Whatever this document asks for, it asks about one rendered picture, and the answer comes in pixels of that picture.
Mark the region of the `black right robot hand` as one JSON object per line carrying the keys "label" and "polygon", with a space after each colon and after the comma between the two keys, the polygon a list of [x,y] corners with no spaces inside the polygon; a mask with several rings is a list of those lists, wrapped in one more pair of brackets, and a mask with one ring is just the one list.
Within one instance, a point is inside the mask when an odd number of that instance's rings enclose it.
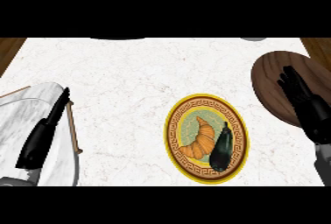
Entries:
{"label": "black right robot hand", "polygon": [[315,94],[291,66],[284,67],[276,81],[293,105],[297,120],[307,138],[316,144],[331,144],[331,107]]}

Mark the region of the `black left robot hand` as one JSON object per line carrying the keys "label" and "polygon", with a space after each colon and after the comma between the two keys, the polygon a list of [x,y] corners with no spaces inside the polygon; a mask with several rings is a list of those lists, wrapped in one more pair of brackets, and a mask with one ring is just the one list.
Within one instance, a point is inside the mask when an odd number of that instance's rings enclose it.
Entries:
{"label": "black left robot hand", "polygon": [[47,115],[33,128],[33,131],[25,140],[25,144],[19,153],[15,167],[18,169],[34,170],[43,167],[49,149],[53,142],[58,122],[61,120],[65,106],[70,101],[70,89],[65,88],[56,103]]}

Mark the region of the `brown wooden bowl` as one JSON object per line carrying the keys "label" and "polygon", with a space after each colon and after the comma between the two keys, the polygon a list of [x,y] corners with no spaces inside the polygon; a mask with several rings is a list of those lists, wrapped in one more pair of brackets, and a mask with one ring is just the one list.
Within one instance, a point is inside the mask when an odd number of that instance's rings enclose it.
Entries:
{"label": "brown wooden bowl", "polygon": [[331,106],[331,72],[303,54],[288,51],[266,53],[253,63],[253,91],[272,115],[285,123],[300,126],[296,111],[276,81],[284,67],[291,66],[302,75],[312,92],[322,96]]}

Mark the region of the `yellow-rimmed patterned plate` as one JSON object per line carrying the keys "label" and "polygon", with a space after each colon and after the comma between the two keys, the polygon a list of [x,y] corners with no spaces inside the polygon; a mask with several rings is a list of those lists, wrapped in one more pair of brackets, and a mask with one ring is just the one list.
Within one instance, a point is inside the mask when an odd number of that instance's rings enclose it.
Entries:
{"label": "yellow-rimmed patterned plate", "polygon": [[164,124],[164,144],[182,174],[204,184],[228,181],[244,168],[250,138],[231,103],[192,94],[174,104]]}

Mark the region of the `golden brown croissant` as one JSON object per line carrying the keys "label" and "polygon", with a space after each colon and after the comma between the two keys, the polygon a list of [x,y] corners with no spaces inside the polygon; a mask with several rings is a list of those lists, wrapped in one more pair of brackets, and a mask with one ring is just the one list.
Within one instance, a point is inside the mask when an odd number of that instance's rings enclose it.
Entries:
{"label": "golden brown croissant", "polygon": [[203,159],[205,155],[213,152],[214,148],[214,129],[213,126],[197,117],[197,121],[200,124],[198,134],[195,136],[195,140],[191,144],[183,145],[179,150],[180,153],[194,159]]}

